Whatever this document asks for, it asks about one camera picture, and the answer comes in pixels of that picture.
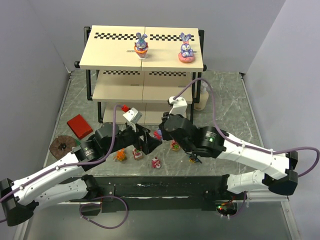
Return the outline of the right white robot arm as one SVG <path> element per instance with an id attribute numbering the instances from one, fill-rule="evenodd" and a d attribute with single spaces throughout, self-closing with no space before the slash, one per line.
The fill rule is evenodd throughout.
<path id="1" fill-rule="evenodd" d="M 192 159 L 223 159 L 254 169 L 252 172 L 230 174 L 226 180 L 227 191 L 240 194 L 268 189 L 283 196 L 291 196 L 295 192 L 298 186 L 298 173 L 295 172 L 297 151 L 275 154 L 213 126 L 196 127 L 180 114 L 166 112 L 161 119 L 162 138 L 176 141 Z"/>

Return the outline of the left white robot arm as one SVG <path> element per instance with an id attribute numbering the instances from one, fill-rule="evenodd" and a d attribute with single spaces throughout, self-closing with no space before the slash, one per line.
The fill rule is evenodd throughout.
<path id="1" fill-rule="evenodd" d="M 110 154 L 126 147 L 134 146 L 148 155 L 161 144 L 149 129 L 139 124 L 120 130 L 116 123 L 104 123 L 87 141 L 55 163 L 21 179 L 2 180 L 0 203 L 4 222 L 9 227 L 17 226 L 29 220 L 35 210 L 69 200 L 94 198 L 97 187 L 93 177 L 84 175 L 72 183 L 63 182 L 104 163 Z"/>

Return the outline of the purple bunny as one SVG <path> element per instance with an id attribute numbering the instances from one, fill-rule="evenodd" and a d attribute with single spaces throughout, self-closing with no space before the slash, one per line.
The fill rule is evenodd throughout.
<path id="1" fill-rule="evenodd" d="M 136 33 L 136 41 L 134 43 L 134 51 L 138 55 L 138 57 L 143 60 L 147 57 L 147 52 L 149 49 L 148 43 L 146 42 L 146 38 L 148 36 L 144 33 L 140 32 Z"/>
<path id="2" fill-rule="evenodd" d="M 182 40 L 182 45 L 180 46 L 180 52 L 178 54 L 178 59 L 182 63 L 192 63 L 195 61 L 195 54 L 193 49 L 191 48 L 191 45 L 189 41 L 192 38 L 192 35 L 189 34 L 184 34 L 183 32 L 180 34 L 180 38 Z"/>
<path id="3" fill-rule="evenodd" d="M 153 136 L 160 141 L 163 140 L 162 131 L 159 128 L 153 132 Z"/>

